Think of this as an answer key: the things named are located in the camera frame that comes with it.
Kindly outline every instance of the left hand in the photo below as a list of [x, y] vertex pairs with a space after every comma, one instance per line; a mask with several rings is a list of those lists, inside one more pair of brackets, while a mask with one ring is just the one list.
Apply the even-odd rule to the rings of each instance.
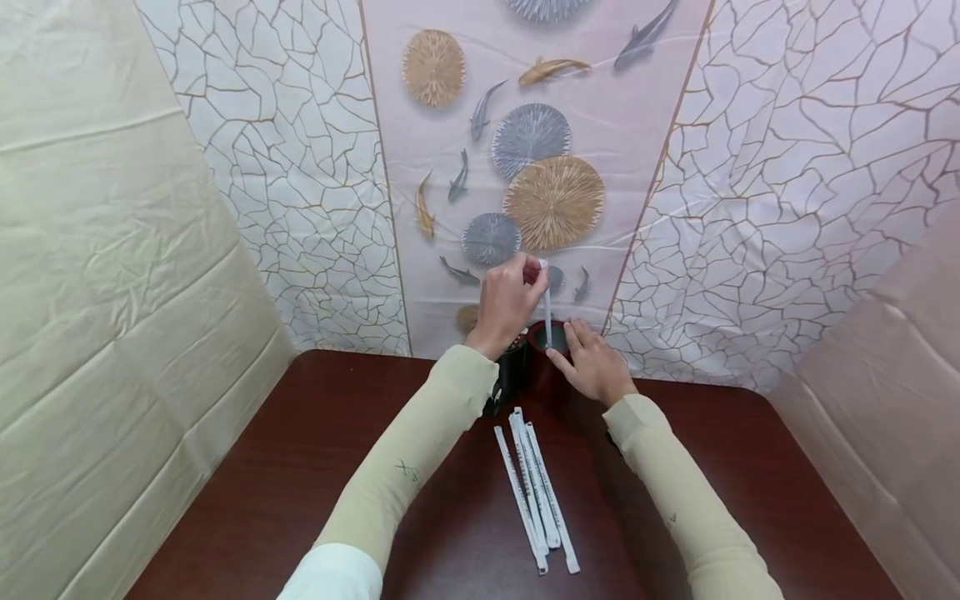
[[480, 293], [477, 325], [465, 344], [496, 360], [530, 322], [540, 296], [546, 291], [546, 269], [524, 252], [487, 271]]

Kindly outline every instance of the white sleeve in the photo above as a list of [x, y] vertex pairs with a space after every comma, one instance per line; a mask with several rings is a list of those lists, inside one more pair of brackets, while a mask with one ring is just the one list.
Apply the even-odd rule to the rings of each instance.
[[306, 553], [277, 600], [377, 600], [382, 588], [380, 567], [369, 554], [325, 543]]

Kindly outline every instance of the golden fish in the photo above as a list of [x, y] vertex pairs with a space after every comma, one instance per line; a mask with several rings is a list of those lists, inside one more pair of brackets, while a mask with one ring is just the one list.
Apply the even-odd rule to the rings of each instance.
[[563, 71], [567, 68], [577, 68], [584, 71], [590, 70], [590, 65], [582, 60], [574, 59], [556, 59], [544, 60], [543, 57], [537, 57], [537, 63], [530, 67], [520, 76], [520, 85], [532, 85], [542, 82], [557, 71]]
[[430, 173], [426, 174], [420, 187], [417, 188], [417, 224], [420, 225], [420, 231], [429, 239], [433, 239], [433, 217], [426, 211], [426, 197], [423, 190], [426, 188], [426, 181], [430, 179]]

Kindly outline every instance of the beige sleeve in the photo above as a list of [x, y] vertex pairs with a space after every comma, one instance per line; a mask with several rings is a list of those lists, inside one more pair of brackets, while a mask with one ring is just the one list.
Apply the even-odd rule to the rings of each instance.
[[624, 396], [604, 420], [680, 548], [693, 597], [780, 600], [783, 594], [756, 546], [727, 512], [660, 408], [646, 396]]
[[314, 546], [359, 548], [383, 573], [400, 520], [480, 417], [498, 372], [496, 363], [472, 348], [449, 349], [350, 477]]

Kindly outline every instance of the white straw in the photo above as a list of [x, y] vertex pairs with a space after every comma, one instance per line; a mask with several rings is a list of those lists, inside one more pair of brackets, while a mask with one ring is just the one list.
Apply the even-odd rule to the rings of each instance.
[[573, 575], [580, 572], [580, 563], [577, 562], [577, 554], [573, 551], [573, 542], [570, 541], [570, 534], [566, 530], [566, 521], [564, 514], [560, 511], [560, 503], [557, 501], [557, 495], [553, 491], [553, 484], [550, 483], [550, 475], [546, 472], [546, 464], [543, 462], [543, 455], [540, 453], [540, 442], [537, 441], [537, 432], [534, 431], [533, 423], [526, 423], [527, 433], [530, 434], [530, 442], [534, 450], [534, 462], [540, 470], [540, 477], [543, 479], [543, 486], [546, 491], [547, 501], [550, 503], [550, 510], [557, 522], [557, 529], [560, 531], [561, 544], [566, 554], [566, 570]]
[[[542, 259], [542, 258], [540, 259], [540, 268], [541, 268], [541, 269], [546, 269], [546, 268], [547, 268], [547, 266], [546, 266], [546, 260], [544, 260], [544, 259]], [[545, 309], [546, 309], [546, 323], [545, 323], [545, 325], [546, 325], [546, 346], [547, 346], [548, 348], [552, 348], [552, 347], [553, 347], [553, 315], [551, 314], [551, 311], [550, 311], [550, 285], [549, 285], [549, 281], [547, 281], [546, 291], [543, 292], [543, 303], [544, 303]]]
[[525, 428], [523, 421], [516, 422], [514, 417], [515, 413], [511, 413], [510, 417], [507, 419], [510, 424], [510, 431], [514, 435], [514, 448], [516, 448], [516, 461], [520, 463], [520, 475], [523, 479], [523, 489], [527, 491], [527, 514], [530, 517], [530, 522], [534, 526], [534, 542], [537, 544], [537, 551], [544, 558], [547, 553], [550, 552], [549, 547], [546, 543], [546, 534], [543, 531], [543, 521], [542, 516], [540, 515], [540, 509], [537, 506], [537, 497], [534, 492], [534, 479], [533, 472], [531, 469], [533, 467], [533, 457], [527, 457], [526, 448], [523, 447], [523, 434], [525, 433]]
[[510, 479], [510, 487], [514, 489], [516, 507], [520, 510], [520, 519], [523, 521], [523, 530], [526, 532], [527, 540], [530, 542], [530, 551], [533, 552], [534, 558], [537, 560], [537, 571], [540, 575], [545, 575], [547, 572], [546, 556], [541, 554], [539, 545], [534, 538], [534, 526], [531, 522], [530, 513], [528, 513], [526, 501], [523, 499], [523, 492], [520, 491], [520, 482], [516, 479], [516, 469], [514, 469], [514, 462], [510, 460], [510, 450], [507, 449], [507, 440], [503, 437], [503, 428], [497, 425], [493, 428], [493, 433], [496, 435], [496, 442], [500, 446], [503, 464], [507, 467], [507, 478]]
[[523, 409], [517, 406], [514, 412], [510, 414], [510, 427], [519, 429], [520, 440], [523, 446], [523, 459], [527, 461], [527, 470], [530, 471], [533, 481], [534, 497], [537, 499], [537, 508], [540, 510], [540, 520], [543, 522], [543, 536], [546, 545], [551, 550], [560, 547], [560, 531], [557, 529], [557, 521], [553, 517], [550, 509], [550, 501], [546, 497], [546, 488], [543, 485], [543, 478], [540, 476], [540, 467], [537, 465], [537, 459], [534, 456], [533, 442], [530, 440], [530, 432], [523, 422]]

